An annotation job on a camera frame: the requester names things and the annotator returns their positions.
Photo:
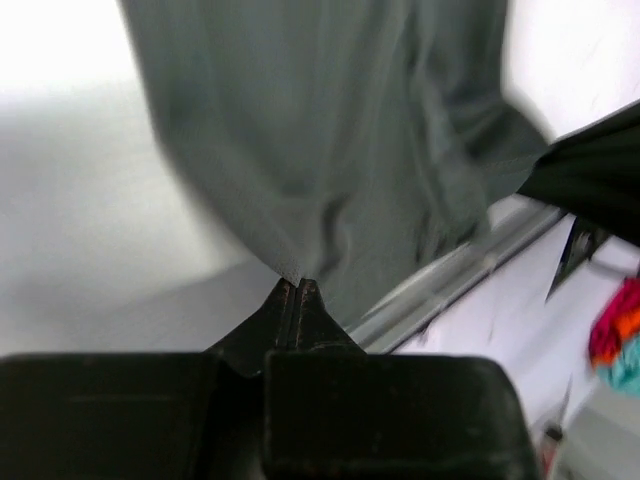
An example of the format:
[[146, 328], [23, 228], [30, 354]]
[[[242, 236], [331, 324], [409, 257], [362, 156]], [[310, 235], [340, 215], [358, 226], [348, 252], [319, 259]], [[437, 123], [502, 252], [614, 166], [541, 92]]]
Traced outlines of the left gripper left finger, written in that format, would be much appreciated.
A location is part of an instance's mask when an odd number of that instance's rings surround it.
[[5, 479], [260, 479], [266, 353], [295, 289], [195, 353], [25, 354], [1, 362]]

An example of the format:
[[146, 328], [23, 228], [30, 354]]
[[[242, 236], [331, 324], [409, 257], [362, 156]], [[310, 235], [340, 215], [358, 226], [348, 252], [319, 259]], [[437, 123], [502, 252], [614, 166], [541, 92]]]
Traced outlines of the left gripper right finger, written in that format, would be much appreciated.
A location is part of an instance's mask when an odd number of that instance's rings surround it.
[[537, 479], [520, 400], [472, 356], [368, 354], [303, 281], [265, 359], [269, 479]]

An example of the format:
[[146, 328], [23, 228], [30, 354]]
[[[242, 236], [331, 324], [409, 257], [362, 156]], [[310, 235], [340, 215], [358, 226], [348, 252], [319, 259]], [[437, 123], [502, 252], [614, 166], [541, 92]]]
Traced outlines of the dark grey t-shirt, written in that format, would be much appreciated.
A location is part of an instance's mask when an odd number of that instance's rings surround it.
[[156, 137], [342, 325], [485, 234], [546, 149], [501, 91], [504, 1], [126, 1]]

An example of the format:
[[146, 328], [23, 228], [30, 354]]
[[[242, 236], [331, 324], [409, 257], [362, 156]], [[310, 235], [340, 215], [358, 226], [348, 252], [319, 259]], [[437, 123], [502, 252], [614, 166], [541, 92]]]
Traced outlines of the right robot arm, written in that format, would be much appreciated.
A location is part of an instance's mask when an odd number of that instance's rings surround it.
[[639, 104], [554, 143], [518, 193], [639, 244]]

